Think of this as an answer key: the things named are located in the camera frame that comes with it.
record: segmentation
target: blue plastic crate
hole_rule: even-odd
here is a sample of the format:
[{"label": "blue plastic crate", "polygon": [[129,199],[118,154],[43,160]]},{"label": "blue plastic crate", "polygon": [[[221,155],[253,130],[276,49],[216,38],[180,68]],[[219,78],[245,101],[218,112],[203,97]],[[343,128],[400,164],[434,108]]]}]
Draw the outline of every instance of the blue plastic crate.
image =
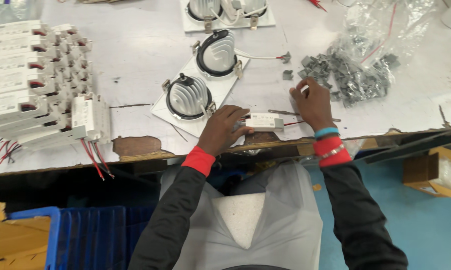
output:
[{"label": "blue plastic crate", "polygon": [[51,218],[45,270],[125,270],[154,207],[44,207],[11,220]]}]

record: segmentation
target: black sleeve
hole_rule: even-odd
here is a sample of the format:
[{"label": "black sleeve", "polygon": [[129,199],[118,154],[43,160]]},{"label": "black sleeve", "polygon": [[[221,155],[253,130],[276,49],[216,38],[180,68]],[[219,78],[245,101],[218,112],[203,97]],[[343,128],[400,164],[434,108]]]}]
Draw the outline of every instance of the black sleeve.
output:
[{"label": "black sleeve", "polygon": [[334,234],[350,270],[404,270],[408,260],[392,244],[386,218],[353,162],[322,167],[334,214]]},{"label": "black sleeve", "polygon": [[196,169],[180,169],[140,235],[128,270],[167,270],[174,267],[204,184],[205,175]]}]

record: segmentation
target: white square frame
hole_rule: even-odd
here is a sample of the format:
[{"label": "white square frame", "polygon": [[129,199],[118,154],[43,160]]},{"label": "white square frame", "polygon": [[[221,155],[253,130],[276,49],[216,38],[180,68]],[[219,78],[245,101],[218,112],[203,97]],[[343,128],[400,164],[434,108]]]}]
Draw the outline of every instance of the white square frame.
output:
[{"label": "white square frame", "polygon": [[[244,69],[250,59],[242,56],[237,56],[237,60],[242,61],[242,69]],[[220,108],[223,101],[226,99],[226,96],[228,95],[229,91],[232,89],[234,83],[238,79],[237,75],[230,74],[228,76],[224,76],[223,78],[207,77],[201,70],[197,68],[197,64],[195,63],[195,61],[196,56],[193,55],[189,59],[189,61],[184,65],[184,67],[182,67],[179,73],[174,77],[174,79],[171,80],[171,82],[179,78],[180,73],[183,73],[186,76],[201,78],[205,82],[207,88],[209,89],[210,94],[212,95],[212,100],[215,102],[216,107]],[[183,119],[179,120],[175,118],[169,111],[169,108],[167,107],[166,103],[166,98],[167,92],[162,92],[159,99],[154,103],[154,105],[150,109],[150,112],[153,115],[161,118],[162,120],[165,120],[166,122],[169,122],[172,125],[194,135],[195,137],[201,136],[201,133],[205,128],[205,124],[207,123],[208,118],[201,116],[198,119],[194,120],[183,120]]]},{"label": "white square frame", "polygon": [[[182,14],[182,26],[184,27],[185,32],[196,32],[196,31],[205,31],[204,22],[197,21],[193,19],[187,10],[187,5],[189,4],[189,0],[180,0],[180,10]],[[225,22],[232,23],[234,21],[230,20],[227,16],[226,12],[222,12],[220,16],[221,19]],[[267,7],[264,15],[258,18],[257,27],[270,27],[276,25],[276,19],[274,18],[274,14],[272,12],[271,7]],[[251,20],[248,18],[240,18],[239,21],[235,25],[225,25],[219,20],[212,21],[212,30],[219,29],[233,29],[233,28],[250,28]]]}]

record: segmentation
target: blue wristband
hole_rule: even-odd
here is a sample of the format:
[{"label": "blue wristband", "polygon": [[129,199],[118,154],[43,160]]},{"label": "blue wristband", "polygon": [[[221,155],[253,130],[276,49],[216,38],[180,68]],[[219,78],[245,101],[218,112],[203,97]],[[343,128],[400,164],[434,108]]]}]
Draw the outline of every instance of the blue wristband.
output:
[{"label": "blue wristband", "polygon": [[326,127],[314,134],[314,137],[317,139],[329,133],[339,133],[339,129],[337,127]]}]

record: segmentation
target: cardboard box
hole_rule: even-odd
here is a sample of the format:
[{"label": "cardboard box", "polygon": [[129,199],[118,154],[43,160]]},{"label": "cardboard box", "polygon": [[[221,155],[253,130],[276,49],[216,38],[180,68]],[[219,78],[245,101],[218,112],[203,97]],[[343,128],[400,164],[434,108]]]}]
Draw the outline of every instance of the cardboard box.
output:
[{"label": "cardboard box", "polygon": [[5,220],[0,203],[0,270],[43,270],[49,240],[49,217]]},{"label": "cardboard box", "polygon": [[451,189],[432,182],[439,177],[439,160],[442,157],[451,161],[451,150],[437,147],[429,150],[427,156],[404,159],[402,183],[436,197],[451,198]]}]

